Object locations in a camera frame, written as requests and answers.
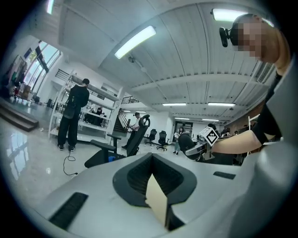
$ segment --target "blue object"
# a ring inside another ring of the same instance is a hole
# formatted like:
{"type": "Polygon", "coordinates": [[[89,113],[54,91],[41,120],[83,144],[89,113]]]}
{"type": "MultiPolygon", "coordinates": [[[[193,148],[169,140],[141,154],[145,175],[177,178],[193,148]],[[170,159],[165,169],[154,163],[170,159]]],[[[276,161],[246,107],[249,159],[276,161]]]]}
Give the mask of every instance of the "blue object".
{"type": "Polygon", "coordinates": [[[109,162],[112,162],[112,161],[114,161],[115,158],[116,158],[116,156],[109,156],[109,157],[108,157],[108,161],[109,161],[109,162]]]}

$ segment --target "white shirt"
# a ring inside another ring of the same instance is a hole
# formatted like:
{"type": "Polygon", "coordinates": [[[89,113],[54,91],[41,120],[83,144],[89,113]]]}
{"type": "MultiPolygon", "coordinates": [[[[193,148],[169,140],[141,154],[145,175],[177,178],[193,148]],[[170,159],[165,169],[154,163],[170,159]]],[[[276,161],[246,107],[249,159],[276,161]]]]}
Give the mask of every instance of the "white shirt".
{"type": "Polygon", "coordinates": [[[138,118],[136,121],[135,121],[135,124],[133,126],[133,128],[139,126],[139,121],[140,121],[141,118],[138,118]]]}

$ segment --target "black pants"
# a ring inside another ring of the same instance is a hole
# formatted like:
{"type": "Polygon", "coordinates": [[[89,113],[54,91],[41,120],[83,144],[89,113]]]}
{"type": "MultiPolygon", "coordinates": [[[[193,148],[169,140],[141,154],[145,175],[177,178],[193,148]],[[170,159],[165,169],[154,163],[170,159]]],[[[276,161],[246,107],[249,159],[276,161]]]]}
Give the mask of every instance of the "black pants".
{"type": "Polygon", "coordinates": [[[66,134],[68,131],[68,144],[75,146],[78,136],[79,115],[74,115],[72,119],[62,117],[58,132],[58,144],[64,145],[66,142],[66,134]]]}
{"type": "Polygon", "coordinates": [[[129,137],[129,140],[127,141],[125,147],[128,147],[129,144],[131,143],[132,139],[135,137],[136,131],[132,131],[129,137]]]}

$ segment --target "staircase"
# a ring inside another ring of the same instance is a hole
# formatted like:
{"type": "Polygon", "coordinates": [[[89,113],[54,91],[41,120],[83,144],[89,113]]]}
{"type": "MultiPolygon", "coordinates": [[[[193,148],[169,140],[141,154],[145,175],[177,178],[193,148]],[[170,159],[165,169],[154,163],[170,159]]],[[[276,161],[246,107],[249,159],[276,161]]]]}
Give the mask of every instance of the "staircase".
{"type": "Polygon", "coordinates": [[[130,124],[130,119],[127,121],[126,117],[123,114],[123,111],[120,109],[118,116],[116,118],[116,122],[115,122],[113,131],[114,132],[122,132],[122,133],[126,134],[129,124],[130,124]]]}
{"type": "Polygon", "coordinates": [[[12,109],[8,103],[0,104],[0,117],[26,132],[30,132],[38,127],[37,120],[29,118],[24,114],[12,109]]]}

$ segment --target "forearm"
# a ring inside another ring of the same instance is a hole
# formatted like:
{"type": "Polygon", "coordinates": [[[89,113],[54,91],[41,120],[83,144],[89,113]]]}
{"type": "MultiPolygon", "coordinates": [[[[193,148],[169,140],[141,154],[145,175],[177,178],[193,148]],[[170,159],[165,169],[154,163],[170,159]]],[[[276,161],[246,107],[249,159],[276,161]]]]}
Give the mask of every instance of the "forearm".
{"type": "Polygon", "coordinates": [[[258,149],[261,145],[252,131],[246,131],[242,134],[216,142],[212,147],[212,152],[242,154],[258,149]]]}

